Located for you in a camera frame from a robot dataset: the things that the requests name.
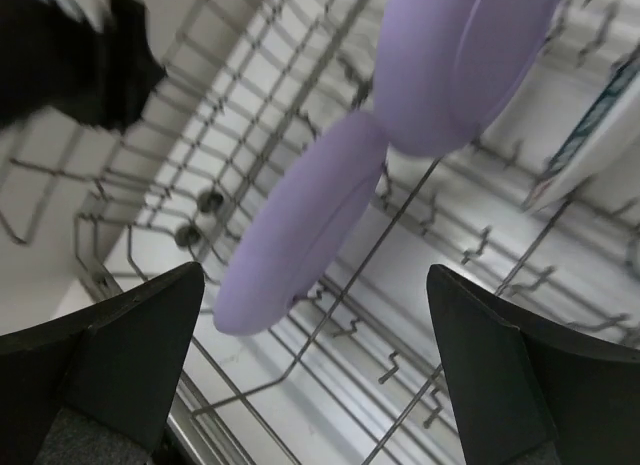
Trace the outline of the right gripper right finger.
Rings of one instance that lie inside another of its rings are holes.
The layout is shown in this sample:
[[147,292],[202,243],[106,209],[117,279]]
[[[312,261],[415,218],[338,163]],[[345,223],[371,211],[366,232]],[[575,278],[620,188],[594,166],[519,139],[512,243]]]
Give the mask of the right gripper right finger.
[[639,352],[436,264],[426,293],[469,464],[636,464]]

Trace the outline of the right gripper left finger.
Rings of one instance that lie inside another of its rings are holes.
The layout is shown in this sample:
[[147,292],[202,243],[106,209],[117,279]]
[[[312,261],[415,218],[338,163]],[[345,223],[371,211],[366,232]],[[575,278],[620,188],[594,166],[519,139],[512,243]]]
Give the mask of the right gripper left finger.
[[144,464],[161,441],[204,295],[187,262],[1,338],[4,464]]

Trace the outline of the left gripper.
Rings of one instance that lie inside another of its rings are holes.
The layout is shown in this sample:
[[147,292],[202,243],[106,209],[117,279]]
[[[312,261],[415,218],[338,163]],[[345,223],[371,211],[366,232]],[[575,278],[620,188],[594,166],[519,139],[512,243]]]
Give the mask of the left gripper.
[[123,133],[166,70],[143,0],[1,0],[1,127],[46,108]]

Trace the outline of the small purple plate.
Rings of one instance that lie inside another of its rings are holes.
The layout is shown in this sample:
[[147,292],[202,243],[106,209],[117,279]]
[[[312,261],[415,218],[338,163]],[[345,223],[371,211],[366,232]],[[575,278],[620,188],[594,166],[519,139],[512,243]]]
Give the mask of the small purple plate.
[[373,116],[355,111],[295,160],[234,250],[213,305],[219,332],[260,333],[307,296],[367,209],[387,149]]

